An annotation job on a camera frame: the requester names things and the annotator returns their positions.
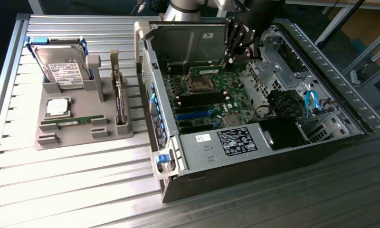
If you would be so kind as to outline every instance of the aluminum slat surface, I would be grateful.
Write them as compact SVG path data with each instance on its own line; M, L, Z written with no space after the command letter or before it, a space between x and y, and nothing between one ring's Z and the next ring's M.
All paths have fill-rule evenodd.
M20 46L1 114L0 227L361 227L380 223L380 137L321 162L200 196L161 203L133 60L133 23L156 17L32 15L27 35L88 40L111 75L119 49L132 138L33 149L43 73Z

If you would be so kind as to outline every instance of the hard drive label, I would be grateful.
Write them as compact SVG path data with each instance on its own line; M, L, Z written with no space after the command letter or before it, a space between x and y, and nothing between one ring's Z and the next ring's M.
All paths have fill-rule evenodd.
M257 151L256 144L247 127L217 132L227 156Z
M60 86L83 84L83 78L77 63L56 63L48 65L55 80Z

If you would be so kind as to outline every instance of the blue cable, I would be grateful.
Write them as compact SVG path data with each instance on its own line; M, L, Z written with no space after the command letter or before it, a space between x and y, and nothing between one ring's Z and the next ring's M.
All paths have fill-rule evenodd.
M309 113L309 95L312 94L312 96L315 97L315 103L313 103L313 108L317 108L320 111L323 110L320 104L319 104L319 99L317 99L317 93L313 90L308 90L305 93L305 110L307 110L307 118L308 118L308 113Z

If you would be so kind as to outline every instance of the power supply label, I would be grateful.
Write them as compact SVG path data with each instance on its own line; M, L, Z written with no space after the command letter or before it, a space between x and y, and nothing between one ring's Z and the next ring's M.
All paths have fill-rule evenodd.
M247 127L217 132L217 137L228 156L257 151Z

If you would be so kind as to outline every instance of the pcie slot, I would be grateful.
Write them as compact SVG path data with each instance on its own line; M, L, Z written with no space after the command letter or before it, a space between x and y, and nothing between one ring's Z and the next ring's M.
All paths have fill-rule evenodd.
M225 101L225 96L221 92L184 95L179 97L177 104L180 107L192 107L197 105L211 105Z
M189 134L195 132L209 131L209 130L213 130L215 128L216 128L216 124L212 123L212 124L205 124L205 125L200 125L195 127L181 128L181 133Z
M208 111L208 107L207 106L195 106L195 107L188 107L188 108L180 107L179 109L175 110L176 114L192 113L192 112L200 112L200 111Z
M193 119L193 118L209 117L212 113L213 113L213 110L195 112L195 113L189 113L189 114L179 114L177 120L188 120L188 119Z

